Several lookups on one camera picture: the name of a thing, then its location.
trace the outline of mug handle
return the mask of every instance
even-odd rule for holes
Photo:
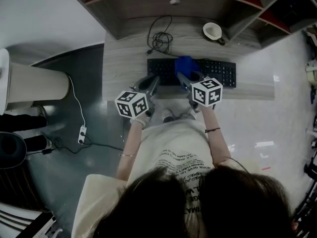
[[[224,46],[226,44],[226,42],[224,41],[224,39],[222,37],[220,37],[218,40],[217,40],[217,43]]]

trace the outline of forearm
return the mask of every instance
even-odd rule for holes
[[[141,135],[142,135],[142,124],[135,121],[132,123],[126,144],[124,146],[123,155],[119,162],[117,169],[116,178],[120,180],[128,180],[134,161],[135,156],[137,156],[140,144],[141,144]]]
[[[201,106],[201,110],[205,120],[206,129],[215,129],[220,127],[212,107],[206,108]],[[213,164],[215,166],[228,158],[231,158],[228,146],[224,141],[220,129],[208,132],[208,139]]]

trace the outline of bracelet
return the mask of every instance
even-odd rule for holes
[[[131,119],[130,122],[133,123],[134,121],[137,121],[139,122],[140,124],[142,124],[142,128],[144,128],[147,124],[145,123],[145,121],[141,120],[141,119],[138,119],[138,118],[134,118],[134,119]]]
[[[211,132],[211,131],[216,131],[217,129],[220,129],[220,128],[216,128],[216,129],[205,129],[205,133],[208,133],[208,132]]]
[[[134,155],[125,155],[125,154],[119,154],[119,157],[136,157],[136,156],[134,156]]]

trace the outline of white cube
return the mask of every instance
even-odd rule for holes
[[[215,78],[192,84],[193,101],[205,106],[212,106],[222,99],[222,84]]]
[[[149,110],[147,96],[144,93],[122,91],[114,102],[122,117],[134,119]]]

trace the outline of blue cloth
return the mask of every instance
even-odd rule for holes
[[[189,56],[179,57],[175,60],[175,75],[178,72],[183,73],[188,79],[190,79],[191,71],[201,71],[198,64],[192,60]]]

